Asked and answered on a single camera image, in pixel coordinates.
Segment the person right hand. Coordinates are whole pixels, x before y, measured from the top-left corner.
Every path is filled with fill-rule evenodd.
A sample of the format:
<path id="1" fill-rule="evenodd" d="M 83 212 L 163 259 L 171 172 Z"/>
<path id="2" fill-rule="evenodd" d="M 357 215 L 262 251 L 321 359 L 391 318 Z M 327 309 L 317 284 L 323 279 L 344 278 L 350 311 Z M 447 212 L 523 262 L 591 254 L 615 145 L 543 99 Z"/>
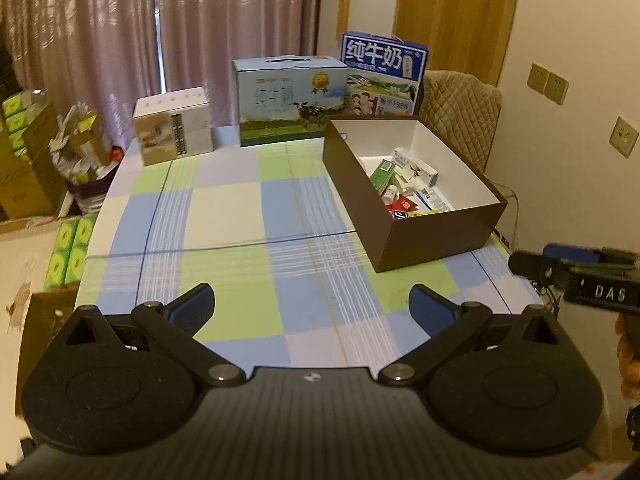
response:
<path id="1" fill-rule="evenodd" d="M 634 358 L 634 346 L 627 330 L 626 318 L 620 314 L 615 322 L 618 340 L 616 356 L 620 369 L 620 392 L 627 400 L 638 400 L 640 396 L 640 363 Z"/>

